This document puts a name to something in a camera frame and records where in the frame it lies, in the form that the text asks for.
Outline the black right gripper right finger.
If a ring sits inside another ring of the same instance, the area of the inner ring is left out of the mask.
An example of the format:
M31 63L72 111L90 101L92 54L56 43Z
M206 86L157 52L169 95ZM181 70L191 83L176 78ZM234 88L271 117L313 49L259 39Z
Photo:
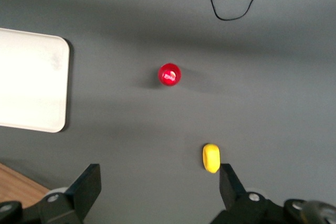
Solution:
M326 202L288 199L279 206L247 191L230 164L220 165L219 191L225 209L211 223L335 223L335 206Z

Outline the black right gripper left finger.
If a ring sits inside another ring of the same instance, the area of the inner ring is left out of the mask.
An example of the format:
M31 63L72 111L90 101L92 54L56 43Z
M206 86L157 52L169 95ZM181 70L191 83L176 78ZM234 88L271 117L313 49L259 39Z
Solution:
M1 223L84 223L100 192L100 165L90 164L69 187L50 191L30 207L1 202Z

